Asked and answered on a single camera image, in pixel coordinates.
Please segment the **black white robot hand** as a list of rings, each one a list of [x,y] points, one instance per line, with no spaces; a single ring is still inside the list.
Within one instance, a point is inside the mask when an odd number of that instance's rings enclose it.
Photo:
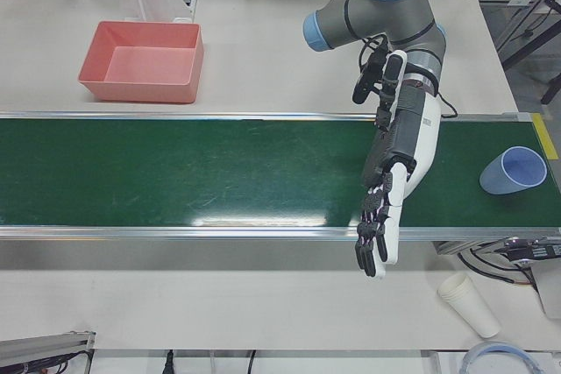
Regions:
[[[436,97],[403,85],[388,128],[377,123],[363,171],[366,196],[355,243],[359,268],[369,277],[383,277],[398,260],[403,204],[432,165],[440,122]]]

